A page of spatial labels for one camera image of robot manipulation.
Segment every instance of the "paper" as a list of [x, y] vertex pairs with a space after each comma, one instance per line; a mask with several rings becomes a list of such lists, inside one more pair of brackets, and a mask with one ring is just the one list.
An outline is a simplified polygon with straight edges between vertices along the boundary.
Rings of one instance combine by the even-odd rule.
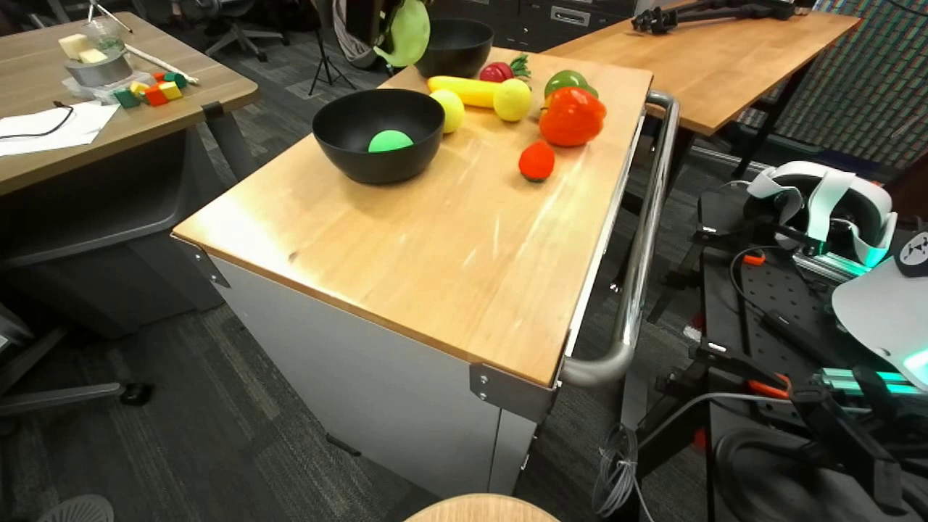
[[81, 102], [81, 104], [73, 104], [70, 116], [67, 116], [67, 107], [6, 116], [0, 119], [0, 157], [87, 145], [96, 139], [102, 128], [107, 128], [116, 110], [119, 104]]

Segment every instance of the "floor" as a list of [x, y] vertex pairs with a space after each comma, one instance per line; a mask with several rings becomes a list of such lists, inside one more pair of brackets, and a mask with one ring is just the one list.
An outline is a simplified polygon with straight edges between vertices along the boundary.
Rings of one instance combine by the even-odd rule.
[[[354, 87], [374, 87], [383, 70], [354, 70], [328, 44], [334, 67]], [[319, 46], [313, 32], [290, 32], [290, 46], [267, 44], [270, 61], [229, 49], [218, 55], [258, 81], [261, 96], [238, 113], [258, 157], [273, 160], [310, 133], [313, 113], [348, 93], [345, 78], [322, 78], [313, 90]], [[647, 145], [632, 168], [632, 191], [644, 186]], [[696, 197], [725, 183], [725, 171], [687, 162], [667, 197], [655, 244], [653, 302], [693, 235]], [[624, 215], [580, 334], [577, 354], [603, 354], [612, 342], [618, 293], [609, 290], [635, 218]], [[644, 325], [635, 377], [655, 383], [682, 368], [682, 328], [699, 313], [696, 290], [667, 293], [667, 310]], [[325, 441], [322, 426], [290, 392], [229, 307], [186, 313], [119, 342], [75, 342], [55, 351], [23, 383], [29, 389], [145, 380], [157, 386], [148, 406], [84, 406], [3, 423], [0, 519], [38, 519], [52, 505], [99, 493], [119, 522], [252, 522], [252, 519], [406, 519], [435, 502], [389, 470], [354, 458]], [[615, 429], [615, 397], [563, 389], [539, 429], [531, 464], [513, 496], [557, 519], [597, 519], [592, 487], [600, 447]], [[655, 519], [705, 519], [705, 467], [684, 450], [644, 481]]]

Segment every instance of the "lemon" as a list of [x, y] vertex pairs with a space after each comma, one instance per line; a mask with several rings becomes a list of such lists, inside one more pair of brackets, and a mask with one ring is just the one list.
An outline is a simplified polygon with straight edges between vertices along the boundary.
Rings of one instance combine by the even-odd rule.
[[455, 90], [432, 90], [432, 99], [441, 104], [444, 110], [444, 133], [452, 133], [461, 128], [464, 122], [464, 102]]
[[519, 78], [508, 78], [493, 93], [493, 110], [502, 122], [522, 122], [531, 113], [531, 87]]

